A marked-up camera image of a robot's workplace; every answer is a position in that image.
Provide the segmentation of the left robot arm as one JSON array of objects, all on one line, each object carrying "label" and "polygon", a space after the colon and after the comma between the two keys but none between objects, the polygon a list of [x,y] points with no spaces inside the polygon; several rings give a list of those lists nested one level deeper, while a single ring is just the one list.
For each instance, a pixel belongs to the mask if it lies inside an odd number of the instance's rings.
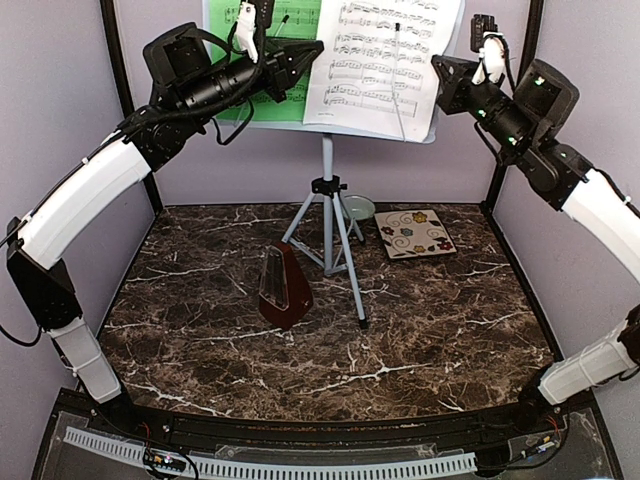
[{"label": "left robot arm", "polygon": [[120,436],[134,435],[141,415],[124,400],[125,388],[83,318],[62,255],[117,197],[204,134],[213,117],[259,93],[284,101],[324,50],[320,40],[269,37],[263,27],[253,41],[250,53],[232,58],[229,41],[190,22],[147,44],[148,104],[8,226],[7,270],[18,292]]}]

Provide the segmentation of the red wooden metronome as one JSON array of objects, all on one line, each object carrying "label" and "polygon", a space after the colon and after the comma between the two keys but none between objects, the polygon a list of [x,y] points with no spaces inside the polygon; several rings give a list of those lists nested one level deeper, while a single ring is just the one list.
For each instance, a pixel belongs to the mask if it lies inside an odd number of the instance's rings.
[{"label": "red wooden metronome", "polygon": [[269,245],[259,285],[259,312],[271,324],[290,330],[313,306],[310,284],[289,244]]}]

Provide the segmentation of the white sheet music page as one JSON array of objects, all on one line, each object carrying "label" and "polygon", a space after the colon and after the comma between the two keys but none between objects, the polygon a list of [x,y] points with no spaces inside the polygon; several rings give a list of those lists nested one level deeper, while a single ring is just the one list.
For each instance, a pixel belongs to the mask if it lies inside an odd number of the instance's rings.
[{"label": "white sheet music page", "polygon": [[427,140],[438,79],[431,64],[454,40],[461,1],[324,1],[303,121]]}]

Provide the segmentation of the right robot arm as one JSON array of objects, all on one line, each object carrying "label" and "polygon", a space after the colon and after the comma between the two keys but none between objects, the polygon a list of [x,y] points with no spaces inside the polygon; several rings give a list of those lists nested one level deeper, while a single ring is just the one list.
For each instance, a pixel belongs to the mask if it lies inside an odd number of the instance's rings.
[{"label": "right robot arm", "polygon": [[[516,166],[535,193],[585,227],[633,276],[639,275],[639,211],[611,177],[556,135],[579,99],[571,81],[535,59],[512,95],[475,79],[480,63],[435,55],[437,104],[447,115],[469,113],[500,145],[498,160]],[[581,352],[536,373],[519,395],[510,424],[534,432],[549,407],[639,366],[639,310]]]}]

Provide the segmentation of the light blue music stand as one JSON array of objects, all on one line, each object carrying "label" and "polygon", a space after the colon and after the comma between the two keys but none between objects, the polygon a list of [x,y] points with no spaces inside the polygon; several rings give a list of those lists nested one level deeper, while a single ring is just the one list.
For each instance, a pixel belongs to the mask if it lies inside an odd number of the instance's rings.
[{"label": "light blue music stand", "polygon": [[[203,11],[205,28],[211,27],[213,33],[224,34],[227,27],[232,27],[236,23],[241,1],[203,1]],[[308,40],[318,40],[317,29],[319,23],[321,4],[324,1],[274,1],[273,24],[267,29],[267,35],[284,38],[300,37]],[[461,25],[461,19],[454,33],[454,40],[444,53],[452,53],[455,48],[457,32]],[[358,284],[358,278],[355,271],[354,260],[349,245],[349,234],[355,231],[358,240],[364,242],[363,235],[357,225],[357,221],[348,218],[342,204],[342,192],[346,186],[339,177],[334,174],[334,138],[333,134],[355,134],[359,136],[373,137],[379,139],[398,140],[390,137],[375,137],[366,132],[358,130],[347,130],[328,125],[307,125],[303,121],[306,99],[309,88],[309,74],[302,76],[302,87],[294,87],[289,94],[289,100],[285,100],[285,113],[276,113],[276,104],[272,100],[267,100],[266,94],[263,94],[263,106],[259,100],[254,100],[254,104],[258,106],[257,124],[258,128],[274,128],[289,129],[298,131],[310,131],[322,133],[322,162],[323,174],[311,183],[311,192],[304,200],[298,210],[294,220],[289,225],[286,233],[280,242],[289,244],[291,248],[297,248],[300,252],[307,255],[320,268],[324,270],[324,274],[329,276],[341,271],[348,271],[351,281],[351,287],[355,300],[357,316],[360,326],[366,329],[367,319],[363,309],[361,299],[361,291]],[[435,125],[437,114],[436,107],[433,115],[433,123],[427,140],[423,143],[428,144],[435,139]],[[300,225],[302,219],[307,213],[312,202],[320,197],[324,206],[324,252],[323,258],[315,255],[309,248],[293,238],[294,232]],[[334,255],[334,220],[337,220],[339,239],[341,241],[340,249],[337,255]]]}]

